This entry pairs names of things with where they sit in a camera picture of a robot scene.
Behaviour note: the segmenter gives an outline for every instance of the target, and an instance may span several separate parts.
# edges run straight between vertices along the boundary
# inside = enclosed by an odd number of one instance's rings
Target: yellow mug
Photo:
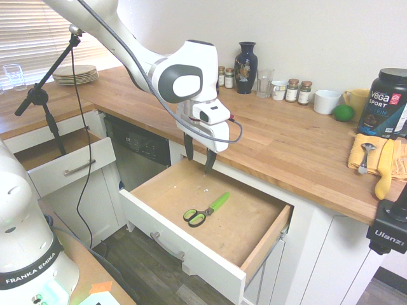
[[[345,103],[351,106],[355,112],[354,117],[352,118],[353,122],[359,122],[364,105],[368,100],[369,89],[354,89],[352,91],[345,91],[343,93],[343,99]]]

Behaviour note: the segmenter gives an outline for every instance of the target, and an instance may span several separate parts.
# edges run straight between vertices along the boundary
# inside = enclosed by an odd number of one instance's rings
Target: white wall
[[[404,0],[120,0],[120,17],[150,50],[208,41],[226,67],[239,41],[254,41],[259,67],[311,80],[313,92],[370,88],[381,68],[407,68]]]

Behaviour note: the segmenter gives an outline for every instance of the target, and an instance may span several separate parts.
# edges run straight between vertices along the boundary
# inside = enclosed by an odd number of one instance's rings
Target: open drawer
[[[116,160],[110,138],[100,138],[89,132],[92,143],[92,172]],[[44,197],[88,174],[89,148],[85,129],[61,136],[67,154],[60,156],[55,140],[26,150],[15,156],[34,183],[40,197]]]
[[[227,191],[229,199],[201,226],[184,221],[185,211],[205,210]],[[187,159],[120,194],[128,221],[235,304],[291,216],[283,201],[214,170],[206,175]]]

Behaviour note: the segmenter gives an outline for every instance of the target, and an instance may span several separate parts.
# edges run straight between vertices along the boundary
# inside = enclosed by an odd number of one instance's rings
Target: drawer handle
[[[95,162],[96,162],[96,160],[92,159],[92,162],[90,162],[90,164],[94,164]],[[66,171],[64,171],[64,176],[67,177],[69,175],[72,175],[73,173],[76,173],[76,172],[88,167],[90,164],[88,162],[87,164],[81,165],[81,166],[75,168],[74,170],[66,170]]]
[[[180,254],[173,253],[170,249],[168,249],[158,238],[160,237],[160,232],[156,233],[150,233],[151,238],[160,246],[162,247],[165,251],[167,251],[169,254],[174,256],[176,259],[179,259],[181,262],[185,261],[185,252],[181,252]]]

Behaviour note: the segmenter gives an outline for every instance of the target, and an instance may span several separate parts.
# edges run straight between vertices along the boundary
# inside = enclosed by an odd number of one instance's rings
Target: blue vase
[[[256,43],[239,43],[242,51],[235,59],[235,79],[237,93],[250,94],[257,72],[257,56],[253,53]]]

